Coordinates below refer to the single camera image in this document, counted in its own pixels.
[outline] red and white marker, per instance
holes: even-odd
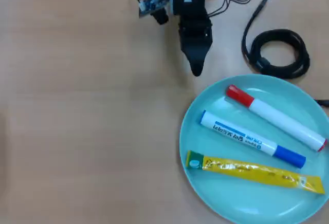
[[[323,138],[320,134],[312,131],[265,102],[250,96],[234,85],[230,85],[227,88],[226,95],[245,105],[253,113],[302,141],[315,151],[321,151],[327,144],[327,139]]]

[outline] blue marker cap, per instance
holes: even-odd
[[[304,166],[306,161],[305,156],[299,155],[279,145],[273,156],[280,158],[300,169]]]

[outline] blue and white marker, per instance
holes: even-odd
[[[305,164],[306,157],[279,146],[277,143],[252,133],[247,129],[223,120],[206,110],[202,114],[200,124],[230,139],[249,145],[256,150],[263,151],[270,156],[280,158],[300,169]]]

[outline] circuit board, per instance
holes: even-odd
[[[139,17],[144,17],[164,8],[169,0],[143,0],[141,2],[144,3],[144,10],[139,9]]]

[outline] red marker cap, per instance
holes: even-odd
[[[323,150],[323,148],[325,147],[325,145],[327,144],[328,139],[325,140],[325,142],[323,143],[322,147],[318,150],[318,152],[320,152],[321,150]]]
[[[254,97],[237,88],[235,85],[228,86],[226,95],[232,99],[235,99],[246,107],[249,107],[254,101]]]

